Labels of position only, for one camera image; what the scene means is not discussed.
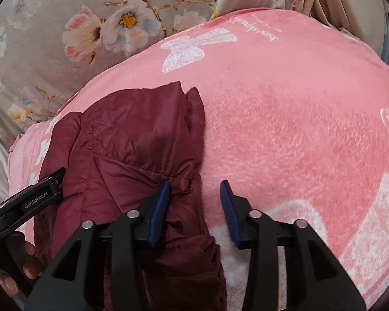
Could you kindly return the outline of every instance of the floral fabric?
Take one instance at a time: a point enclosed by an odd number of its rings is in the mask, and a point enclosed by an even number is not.
[[[11,145],[30,125],[53,118],[100,72],[165,37],[235,9],[271,7],[308,14],[312,2],[4,0],[0,6],[0,138]]]

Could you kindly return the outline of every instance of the metal bolt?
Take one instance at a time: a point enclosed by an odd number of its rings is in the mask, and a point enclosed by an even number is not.
[[[303,220],[303,219],[299,219],[299,220],[295,221],[295,223],[297,224],[298,228],[307,228],[307,226],[308,226],[308,222]]]
[[[136,209],[133,209],[127,213],[128,218],[137,218],[140,216],[140,212]]]
[[[86,220],[82,222],[82,228],[89,229],[94,225],[94,223],[91,220]]]
[[[252,210],[252,211],[249,212],[249,216],[250,216],[251,218],[260,218],[260,217],[262,216],[262,212],[260,212],[260,211],[258,211],[258,210],[256,210],[256,209],[254,209],[254,210]]]

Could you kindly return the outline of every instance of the pink blanket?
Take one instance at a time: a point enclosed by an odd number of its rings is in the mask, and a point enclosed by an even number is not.
[[[204,210],[221,245],[228,309],[241,308],[249,257],[229,240],[222,179],[273,219],[308,220],[371,306],[389,285],[389,67],[366,44],[299,13],[234,12],[103,72],[15,143],[11,194],[38,181],[52,128],[67,113],[173,81],[198,88],[206,111]]]

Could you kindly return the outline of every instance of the pink flower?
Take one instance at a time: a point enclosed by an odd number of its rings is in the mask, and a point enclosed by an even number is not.
[[[86,6],[71,17],[65,28],[68,29],[62,34],[65,55],[73,62],[84,60],[101,43],[101,20]]]

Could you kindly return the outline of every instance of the finger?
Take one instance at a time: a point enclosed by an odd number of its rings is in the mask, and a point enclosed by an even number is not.
[[[25,264],[23,265],[24,274],[30,279],[36,279],[42,272],[42,263],[37,257],[28,256]]]
[[[9,276],[0,274],[0,285],[9,297],[14,297],[19,293],[19,287]]]
[[[30,242],[26,242],[26,252],[30,256],[36,255],[36,247]]]

